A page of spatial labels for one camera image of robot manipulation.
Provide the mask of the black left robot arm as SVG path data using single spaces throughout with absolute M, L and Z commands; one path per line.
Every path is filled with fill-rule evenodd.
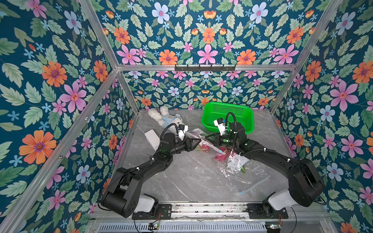
M 165 134 L 155 154 L 148 162 L 130 169 L 116 170 L 110 183 L 104 189 L 99 206 L 123 217 L 129 217 L 133 213 L 157 216 L 159 201 L 151 195 L 142 194 L 143 184 L 166 170 L 173 162 L 175 154 L 193 151 L 201 141 L 200 138 L 185 136 L 184 139 L 180 139 L 172 133 Z

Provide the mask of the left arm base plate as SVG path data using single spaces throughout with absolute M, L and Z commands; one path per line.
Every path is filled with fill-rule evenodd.
M 171 204 L 157 204 L 149 213 L 133 213 L 132 220 L 170 220 L 172 217 L 172 207 Z

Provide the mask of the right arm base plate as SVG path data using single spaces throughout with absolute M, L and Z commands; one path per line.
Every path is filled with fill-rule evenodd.
M 248 203 L 247 212 L 250 219 L 288 219 L 285 208 L 277 211 L 268 204 Z

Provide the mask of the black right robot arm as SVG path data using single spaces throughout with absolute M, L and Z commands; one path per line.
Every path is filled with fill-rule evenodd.
M 323 192 L 325 185 L 311 160 L 291 158 L 248 139 L 240 123 L 220 118 L 214 125 L 219 129 L 211 141 L 214 146 L 226 145 L 237 155 L 260 162 L 288 179 L 288 189 L 274 192 L 262 202 L 264 214 L 271 215 L 295 204 L 309 207 Z

